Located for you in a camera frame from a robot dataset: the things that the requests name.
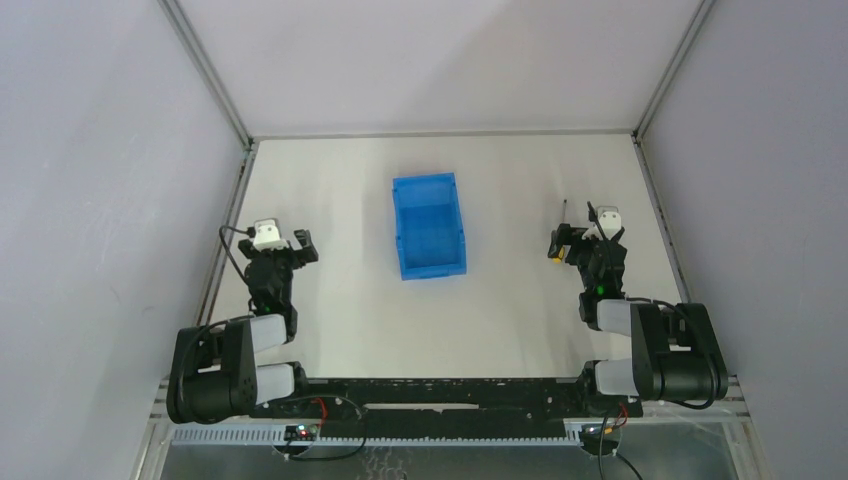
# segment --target blue plastic bin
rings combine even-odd
[[[392,187],[401,278],[465,274],[465,232],[453,173],[395,178]]]

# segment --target black wire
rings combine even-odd
[[[686,323],[686,326],[688,326],[689,329],[692,330],[693,335],[695,335],[698,341],[703,341],[701,331],[698,329],[698,327],[695,326],[694,322],[692,322],[692,319],[689,318],[689,315],[686,315],[686,312],[678,308],[677,305],[672,305],[671,303],[666,302],[664,300],[652,300],[650,298],[644,297],[629,297],[627,300],[631,302],[653,303],[656,305],[662,305],[663,307],[670,308],[674,313],[676,313],[678,316],[680,316],[680,318],[683,319],[683,321]],[[680,405],[681,407],[686,407],[691,410],[706,410],[707,408],[710,408],[713,403],[715,403],[716,397],[718,395],[716,391],[718,390],[719,386],[718,370],[716,369],[715,364],[713,363],[710,356],[706,354],[706,352],[704,353],[704,361],[707,362],[707,368],[710,369],[710,396],[707,398],[707,401],[698,405],[692,405],[691,403],[686,403],[679,400],[669,400],[669,402],[675,405]]]
[[[296,402],[302,402],[304,400],[312,400],[314,398],[338,398],[343,402],[347,402],[347,403],[353,405],[353,408],[356,410],[356,414],[359,416],[359,420],[362,422],[362,443],[360,443],[359,446],[356,447],[355,450],[350,451],[348,453],[345,453],[343,455],[335,455],[335,456],[332,456],[332,457],[298,457],[298,456],[295,456],[295,455],[291,455],[291,456],[289,456],[289,459],[294,460],[296,462],[332,462],[332,461],[336,461],[336,460],[344,460],[346,458],[350,458],[350,457],[356,455],[357,453],[359,453],[360,451],[362,451],[362,449],[365,448],[365,442],[368,440],[368,423],[365,420],[365,413],[366,412],[365,412],[364,408],[357,405],[356,402],[354,402],[353,400],[351,400],[347,397],[344,397],[342,395],[315,394],[315,395],[303,395],[303,396],[300,396],[300,397],[285,398],[285,399],[281,399],[277,403],[296,403]],[[287,453],[289,445],[291,445],[291,440],[289,440],[288,443],[286,443],[286,446],[283,447],[282,451],[277,449],[277,447],[274,447],[274,448],[278,452]]]
[[[191,406],[185,401],[185,388],[183,385],[185,383],[185,365],[186,361],[188,361],[189,353],[195,351],[197,349],[197,343],[210,331],[212,331],[215,327],[220,327],[222,325],[226,325],[230,322],[237,322],[239,320],[246,320],[252,318],[251,315],[245,315],[242,317],[231,318],[229,320],[222,320],[220,322],[210,323],[209,325],[204,326],[197,333],[191,337],[191,340],[186,344],[185,350],[183,350],[183,355],[180,357],[180,363],[177,366],[177,405],[178,409],[182,411],[189,411],[191,416],[194,417],[194,412],[191,411]],[[201,425],[211,425],[213,423],[218,423],[223,419],[194,419],[195,423],[199,423]]]
[[[604,421],[601,423],[601,436],[598,438],[598,471],[601,472],[601,480],[606,480],[606,476],[604,475],[604,434],[607,431],[607,422],[609,421],[609,414],[604,416]]]
[[[616,290],[618,290],[618,293],[623,294],[624,292],[621,291],[621,281],[618,279],[618,275],[612,268],[612,249],[610,249],[609,246],[611,242],[607,238],[607,234],[604,233],[604,229],[601,228],[601,222],[600,220],[598,220],[598,212],[595,210],[595,207],[592,206],[592,202],[586,202],[586,205],[589,206],[589,214],[592,217],[592,223],[594,223],[595,226],[598,227],[598,232],[601,234],[601,240],[604,244],[604,249],[607,251],[607,261],[605,263],[607,264],[607,267],[609,267],[610,272],[612,272],[612,279],[615,281],[615,288]]]
[[[624,462],[625,465],[630,467],[630,470],[633,470],[633,473],[636,474],[636,478],[638,478],[639,480],[645,480],[644,478],[642,478],[642,475],[639,474],[639,470],[636,470],[636,467],[634,467],[633,464],[630,463],[630,460],[624,458],[624,455],[622,455],[620,453],[616,453],[615,456],[620,458],[621,461]]]
[[[238,273],[239,278],[241,278],[241,281],[246,284],[247,279],[244,278],[244,273],[242,273],[241,269],[238,267],[238,264],[236,264],[236,259],[235,259],[235,257],[233,257],[233,254],[230,252],[230,245],[227,243],[227,239],[224,238],[224,230],[232,230],[233,232],[241,233],[243,235],[248,235],[248,233],[247,233],[246,230],[239,230],[239,229],[237,229],[235,227],[231,227],[229,225],[221,225],[221,228],[218,229],[218,238],[221,239],[221,246],[224,247],[224,253],[227,254],[227,258],[230,259],[230,263],[233,265],[233,268],[236,269],[236,273]]]

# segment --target white table surface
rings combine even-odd
[[[392,179],[438,172],[456,173],[468,273],[404,282]],[[577,226],[587,200],[618,206],[625,291],[679,301],[629,136],[263,141],[238,226],[276,217],[292,243],[309,229],[320,261],[295,272],[296,339],[258,360],[298,360],[310,377],[570,377],[630,356],[628,338],[580,321],[577,269],[545,256],[563,198]],[[228,265],[213,320],[248,299]]]

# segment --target enclosure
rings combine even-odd
[[[177,330],[246,313],[218,227],[265,218],[309,229],[320,260],[295,272],[297,340],[262,363],[330,384],[549,392],[630,357],[581,322],[580,276],[545,255],[557,224],[588,226],[587,201],[621,214],[627,293],[704,303],[733,375],[706,411],[645,402],[628,420],[621,452],[641,474],[848,475],[843,429],[799,413],[836,411],[845,390],[830,373],[848,333],[844,2],[0,11],[3,379],[18,386],[2,395],[4,478],[593,478],[574,432],[600,419],[549,430],[523,394],[503,400],[520,434],[410,423],[310,465],[272,448],[284,420],[174,425],[163,400]],[[463,271],[404,281],[393,180],[441,173]],[[487,395],[420,403],[447,432],[491,422]]]

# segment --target metal frame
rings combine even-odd
[[[247,184],[250,181],[250,175],[253,173],[253,165],[256,162],[256,152],[259,150],[259,144],[253,143],[249,150],[245,152],[242,160],[238,176],[236,177],[235,185],[233,186],[230,201],[227,210],[222,219],[222,225],[235,225],[238,222],[239,212],[244,203],[244,196],[247,193]],[[224,235],[224,239],[228,243],[232,243],[233,232],[228,231]],[[212,310],[215,307],[215,300],[218,297],[218,289],[221,287],[221,278],[224,275],[224,269],[227,266],[227,258],[224,254],[223,245],[219,245],[215,249],[215,255],[212,260],[212,265],[207,274],[207,279],[204,282],[203,294],[200,300],[200,305],[197,312],[195,325],[207,324],[212,318]]]
[[[636,138],[637,142],[641,143],[642,138],[645,136],[645,132],[647,132],[648,127],[651,126],[651,122],[654,120],[654,116],[657,113],[657,108],[659,108],[665,98],[665,94],[668,92],[674,78],[677,76],[677,72],[680,70],[680,66],[683,64],[683,61],[692,50],[692,45],[698,38],[698,33],[700,33],[701,28],[707,21],[707,18],[715,4],[716,0],[701,0],[701,3],[698,5],[698,9],[695,11],[695,14],[692,16],[692,20],[689,21],[689,25],[686,27],[683,38],[677,45],[674,55],[671,57],[671,61],[668,63],[668,66],[666,66],[662,77],[660,77],[660,82],[657,84],[656,90],[654,90],[653,95],[651,95],[651,99],[648,101],[648,106],[645,108],[645,112],[642,113],[642,117],[639,119],[636,129],[633,131],[633,136]]]
[[[261,139],[310,139],[310,138],[362,138],[362,137],[433,137],[433,136],[470,136],[470,135],[566,135],[566,134],[631,134],[633,139],[634,149],[636,151],[639,165],[642,170],[643,179],[652,206],[657,216],[657,222],[660,226],[663,242],[665,243],[669,261],[673,267],[675,281],[678,286],[681,298],[688,301],[690,296],[689,287],[684,279],[682,268],[679,264],[677,252],[674,242],[672,241],[672,232],[669,228],[667,219],[662,208],[662,202],[654,185],[653,177],[649,168],[649,164],[645,159],[642,151],[642,138],[645,132],[650,127],[657,109],[662,103],[668,89],[675,76],[677,75],[680,66],[685,58],[690,53],[692,46],[701,31],[705,21],[708,18],[715,0],[702,0],[693,15],[686,32],[678,44],[674,56],[667,65],[662,77],[653,92],[648,105],[635,130],[541,130],[541,131],[469,131],[469,132],[410,132],[396,134],[359,134],[359,135],[323,135],[323,136],[272,136],[261,137],[255,139],[250,136],[244,122],[238,114],[238,111],[226,91],[214,65],[209,59],[202,43],[200,42],[197,33],[191,25],[185,10],[180,5],[179,0],[159,0],[166,16],[174,27],[175,32],[179,36],[181,42],[186,48],[186,51],[195,64],[198,72],[202,76],[204,83],[209,88],[210,94],[218,104],[222,113],[227,118],[233,131],[239,138],[239,141],[245,147],[245,157],[242,162],[241,170],[233,187],[233,193],[228,205],[227,212],[224,217],[225,224],[233,224],[238,219],[239,212],[244,200],[247,183],[250,179],[250,174],[255,162],[257,153],[257,140]],[[208,323],[211,318],[212,310],[217,297],[218,288],[220,287],[221,277],[226,266],[226,260],[222,249],[216,250],[215,259],[210,268],[207,281],[205,282],[204,295],[200,302],[199,312],[197,316],[197,324]],[[332,381],[329,379],[314,379],[318,383],[326,383]],[[561,379],[562,382],[573,382],[574,379]],[[133,469],[133,477],[135,479],[153,480],[158,479],[162,473],[165,464],[165,458],[171,444],[177,445],[267,445],[267,444],[282,444],[283,435],[286,425],[299,423],[298,419],[271,419],[271,418],[234,418],[229,419],[221,424],[214,426],[198,426],[194,424],[175,425],[170,422],[165,411],[165,394],[167,391],[167,381],[160,384],[159,392],[154,401],[153,410],[151,412],[147,429],[142,441],[142,446],[139,455],[136,459],[135,468]],[[527,407],[520,412],[525,415],[528,421],[532,420],[531,410]],[[639,418],[631,418],[630,421],[634,424],[679,424],[679,423],[720,423],[724,432],[725,440],[730,448],[731,456],[736,467],[736,471],[740,478],[770,478],[762,449],[754,432],[751,423],[750,415],[748,414],[747,406],[745,405],[742,391],[738,381],[735,378],[731,379],[731,387],[728,390],[727,397],[716,402],[716,404],[706,411],[693,411],[685,408],[677,407],[671,404],[659,404],[647,402],[643,404],[643,416]],[[377,412],[384,411],[380,406],[376,406]],[[540,437],[491,437],[491,438],[398,438],[397,436],[379,437],[367,441],[368,446],[510,446],[510,445],[525,445],[525,446],[547,446],[547,445],[567,445],[576,446],[581,442],[578,432],[586,425],[598,425],[600,420],[594,417],[587,418],[566,418],[562,421],[561,435],[555,434],[552,436]],[[356,433],[351,431],[340,431],[341,436],[328,436],[319,440],[320,445],[356,445],[360,438],[356,438]]]
[[[171,22],[171,26],[174,27],[174,32],[180,38],[188,56],[191,57],[192,63],[197,67],[197,71],[203,78],[206,87],[209,88],[209,93],[215,99],[215,103],[218,104],[221,113],[226,117],[227,122],[229,122],[230,127],[232,127],[236,136],[238,136],[245,150],[250,149],[253,141],[250,138],[247,127],[244,125],[241,116],[239,116],[233,100],[227,93],[224,83],[221,82],[218,71],[209,59],[206,49],[203,48],[203,44],[200,42],[200,38],[197,36],[197,32],[195,32],[194,27],[191,25],[179,0],[159,0],[159,5]]]

